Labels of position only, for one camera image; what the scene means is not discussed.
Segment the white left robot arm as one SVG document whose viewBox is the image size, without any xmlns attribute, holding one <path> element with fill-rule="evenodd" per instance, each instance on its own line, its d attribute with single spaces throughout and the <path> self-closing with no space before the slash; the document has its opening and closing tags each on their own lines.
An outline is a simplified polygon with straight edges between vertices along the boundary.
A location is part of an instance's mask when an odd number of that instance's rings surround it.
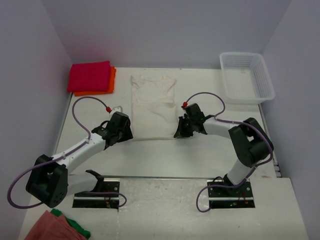
<svg viewBox="0 0 320 240">
<path fill-rule="evenodd" d="M 26 191 L 49 208 L 58 206 L 69 195 L 85 193 L 97 197 L 104 190 L 101 174 L 93 170 L 78 175 L 71 173 L 94 155 L 132 138 L 129 117 L 116 111 L 110 120 L 94 128 L 90 137 L 76 144 L 73 149 L 52 157 L 45 154 L 38 157 L 27 181 Z"/>
</svg>

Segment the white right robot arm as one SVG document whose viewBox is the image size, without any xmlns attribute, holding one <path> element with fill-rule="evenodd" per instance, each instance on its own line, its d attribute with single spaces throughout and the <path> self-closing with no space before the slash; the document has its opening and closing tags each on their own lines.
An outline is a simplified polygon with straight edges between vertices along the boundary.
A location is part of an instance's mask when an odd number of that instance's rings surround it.
<svg viewBox="0 0 320 240">
<path fill-rule="evenodd" d="M 178 118 L 174 138 L 189 138 L 194 132 L 203 135 L 220 136 L 231 140 L 236 162 L 223 177 L 223 191 L 233 197 L 241 191 L 241 186 L 261 165 L 273 159 L 274 146 L 255 118 L 244 121 L 218 119 L 201 111 L 198 104 L 182 105 L 184 115 Z"/>
</svg>

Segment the white t shirt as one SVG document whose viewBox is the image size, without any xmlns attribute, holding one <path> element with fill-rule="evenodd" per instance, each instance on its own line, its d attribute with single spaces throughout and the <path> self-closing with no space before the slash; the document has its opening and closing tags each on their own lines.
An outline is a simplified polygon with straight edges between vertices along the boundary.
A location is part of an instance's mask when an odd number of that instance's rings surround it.
<svg viewBox="0 0 320 240">
<path fill-rule="evenodd" d="M 131 126 L 135 141 L 172 140 L 178 126 L 175 103 L 176 79 L 162 75 L 132 75 Z"/>
</svg>

